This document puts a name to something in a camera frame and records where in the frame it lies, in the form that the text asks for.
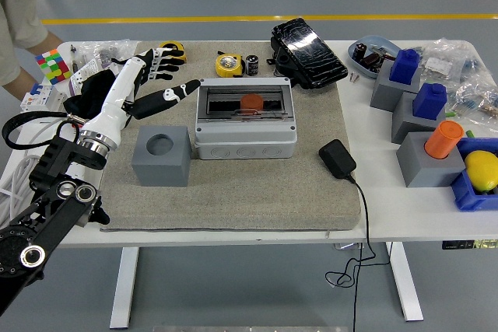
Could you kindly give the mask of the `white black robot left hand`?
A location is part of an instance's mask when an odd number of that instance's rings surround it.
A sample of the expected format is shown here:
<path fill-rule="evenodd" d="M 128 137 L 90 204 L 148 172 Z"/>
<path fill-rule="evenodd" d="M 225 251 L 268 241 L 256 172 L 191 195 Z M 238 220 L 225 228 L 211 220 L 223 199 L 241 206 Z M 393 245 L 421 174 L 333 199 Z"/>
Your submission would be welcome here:
<path fill-rule="evenodd" d="M 139 120 L 168 110 L 199 88 L 201 82 L 194 79 L 136 97 L 140 86 L 150 79 L 170 79 L 166 70 L 178 70 L 184 63 L 180 59 L 183 54 L 183 51 L 160 47 L 123 61 L 123 68 L 103 100 L 100 112 L 82 126 L 78 143 L 104 155 L 114 151 L 121 144 L 121 131 L 131 117 Z"/>

